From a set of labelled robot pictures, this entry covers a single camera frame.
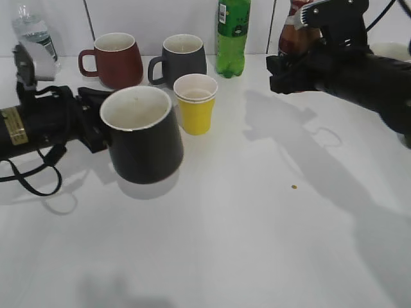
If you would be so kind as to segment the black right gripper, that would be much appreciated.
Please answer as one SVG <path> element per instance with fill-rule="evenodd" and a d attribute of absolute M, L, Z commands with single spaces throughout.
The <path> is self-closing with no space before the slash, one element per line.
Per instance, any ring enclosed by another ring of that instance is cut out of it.
<path fill-rule="evenodd" d="M 368 1 L 313 1 L 295 13 L 295 29 L 318 28 L 321 37 L 301 55 L 266 59 L 270 89 L 278 94 L 314 90 L 317 78 L 338 63 L 369 52 L 363 15 Z"/>

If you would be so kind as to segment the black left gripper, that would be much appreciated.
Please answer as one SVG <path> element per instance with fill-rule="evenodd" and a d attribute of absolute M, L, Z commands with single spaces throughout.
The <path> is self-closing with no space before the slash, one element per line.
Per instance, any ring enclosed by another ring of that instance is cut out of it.
<path fill-rule="evenodd" d="M 91 153 L 107 149 L 107 133 L 100 118 L 102 103 L 112 92 L 79 87 L 75 96 L 66 86 L 69 124 L 66 132 L 66 142 L 80 141 Z"/>

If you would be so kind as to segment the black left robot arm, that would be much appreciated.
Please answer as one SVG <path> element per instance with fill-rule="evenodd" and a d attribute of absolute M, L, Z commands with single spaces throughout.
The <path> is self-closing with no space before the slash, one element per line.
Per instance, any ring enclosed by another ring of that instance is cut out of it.
<path fill-rule="evenodd" d="M 40 44 L 20 41 L 13 49 L 19 104 L 1 109 L 1 158 L 80 141 L 91 153 L 107 149 L 100 107 L 110 92 L 87 87 L 73 94 L 53 85 L 54 59 Z"/>

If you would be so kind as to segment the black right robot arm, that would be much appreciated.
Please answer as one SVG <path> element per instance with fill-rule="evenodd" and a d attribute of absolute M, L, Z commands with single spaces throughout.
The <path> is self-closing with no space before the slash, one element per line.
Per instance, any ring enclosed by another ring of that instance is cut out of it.
<path fill-rule="evenodd" d="M 368 1 L 316 1 L 299 9 L 296 27 L 322 38 L 301 55 L 269 56 L 270 89 L 321 91 L 376 112 L 410 145 L 410 64 L 374 55 L 363 14 Z"/>

